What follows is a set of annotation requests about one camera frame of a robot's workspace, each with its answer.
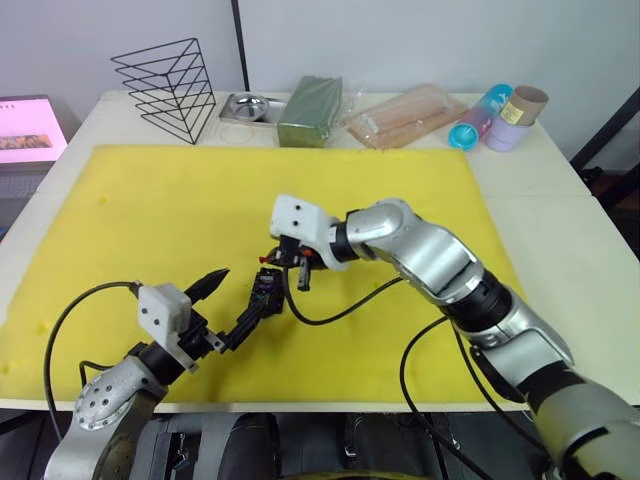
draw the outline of stainless steel tray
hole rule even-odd
[[[282,100],[278,100],[277,98],[266,98],[267,102],[269,102],[269,109],[267,113],[265,113],[262,117],[257,120],[246,120],[246,119],[237,119],[233,115],[233,111],[231,108],[231,104],[234,101],[234,98],[239,95],[245,95],[244,93],[232,93],[227,97],[227,101],[224,103],[224,107],[220,111],[220,120],[228,123],[235,123],[240,125],[253,125],[256,127],[274,127],[280,117],[282,116],[282,111],[284,107],[286,107],[287,102]]]

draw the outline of plastic bag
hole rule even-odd
[[[434,85],[423,85],[347,119],[347,129],[369,148],[399,148],[451,123],[467,106]]]

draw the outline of paper roll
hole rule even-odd
[[[548,101],[549,96],[539,88],[519,86],[509,97],[500,117],[511,125],[530,126]]]

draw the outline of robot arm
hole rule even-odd
[[[391,263],[469,340],[472,358],[496,392],[528,403],[552,460],[569,478],[640,478],[638,412],[579,376],[562,338],[448,230],[422,220],[400,199],[376,202],[340,221],[280,195],[271,234],[280,246],[270,261],[304,267],[303,290],[308,258],[319,258],[316,268],[336,270],[358,258]]]
[[[249,305],[227,334],[214,334],[192,305],[209,296],[229,270],[217,270],[185,292],[172,284],[138,287],[138,322],[151,335],[113,368],[88,382],[78,396],[71,425],[53,452],[45,480],[125,480],[138,438],[168,386],[211,351],[235,350],[262,318],[283,306],[281,272],[261,269]]]

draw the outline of monitor screen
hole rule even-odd
[[[55,162],[66,146],[46,96],[0,97],[0,164]]]

